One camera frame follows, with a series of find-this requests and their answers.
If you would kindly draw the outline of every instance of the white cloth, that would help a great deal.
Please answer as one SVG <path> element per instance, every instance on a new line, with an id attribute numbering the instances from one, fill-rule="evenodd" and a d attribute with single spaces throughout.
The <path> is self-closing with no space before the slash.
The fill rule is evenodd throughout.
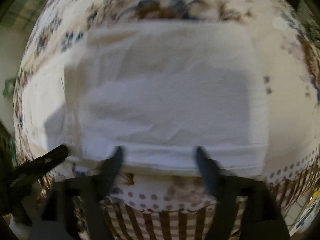
<path id="1" fill-rule="evenodd" d="M 268 110 L 247 36 L 232 23 L 90 32 L 81 57 L 65 68 L 74 153 L 103 160 L 123 145 L 127 166 L 186 172 L 196 170 L 193 148 L 201 145 L 224 168 L 259 174 Z"/>

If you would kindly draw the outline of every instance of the wall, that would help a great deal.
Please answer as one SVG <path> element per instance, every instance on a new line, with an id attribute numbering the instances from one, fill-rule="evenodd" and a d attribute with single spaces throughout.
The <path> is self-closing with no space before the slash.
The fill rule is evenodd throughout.
<path id="1" fill-rule="evenodd" d="M 2 95 L 6 78 L 14 77 L 19 69 L 21 58 L 29 35 L 0 24 L 0 119 L 13 134 L 13 98 Z"/>

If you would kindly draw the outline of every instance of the patterned tablecloth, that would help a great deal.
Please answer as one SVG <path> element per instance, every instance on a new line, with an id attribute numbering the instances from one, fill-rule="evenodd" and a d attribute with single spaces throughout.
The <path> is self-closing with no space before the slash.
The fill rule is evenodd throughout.
<path id="1" fill-rule="evenodd" d="M 21 163 L 41 154 L 28 140 L 23 100 L 45 63 L 76 50 L 93 28 L 141 19 L 198 22 L 235 21 L 245 26 L 262 61 L 269 104 L 269 150 L 263 176 L 285 213 L 318 180 L 320 172 L 319 56 L 294 9 L 285 0 L 49 0 L 29 38 L 14 91 L 17 157 Z M 57 63 L 57 71 L 63 62 Z M 45 189 L 61 169 L 47 174 Z M 230 237 L 240 232 L 245 199 Z M 121 239 L 201 239 L 214 216 L 215 201 L 199 178 L 122 174 L 103 202 L 109 226 Z"/>

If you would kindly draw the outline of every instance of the plaid fabric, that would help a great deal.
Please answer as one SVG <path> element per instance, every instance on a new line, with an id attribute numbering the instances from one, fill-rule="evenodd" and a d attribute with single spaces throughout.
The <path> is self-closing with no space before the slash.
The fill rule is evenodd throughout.
<path id="1" fill-rule="evenodd" d="M 239 209 L 230 238 L 237 239 L 247 198 L 238 197 Z M 145 213 L 121 203 L 103 205 L 107 223 L 115 237 L 123 240 L 203 240 L 208 233 L 215 205 L 197 211 Z"/>
<path id="2" fill-rule="evenodd" d="M 48 0 L 15 0 L 1 24 L 31 33 Z"/>

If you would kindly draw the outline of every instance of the folded white fabric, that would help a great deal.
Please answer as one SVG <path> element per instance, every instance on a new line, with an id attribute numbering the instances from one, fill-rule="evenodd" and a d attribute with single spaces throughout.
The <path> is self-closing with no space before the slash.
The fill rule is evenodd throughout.
<path id="1" fill-rule="evenodd" d="M 238 175 L 262 171 L 266 93 L 241 26 L 118 25 L 89 31 L 74 50 L 64 68 L 74 155 L 100 161 L 122 145 L 128 169 L 189 175 L 200 145 Z"/>

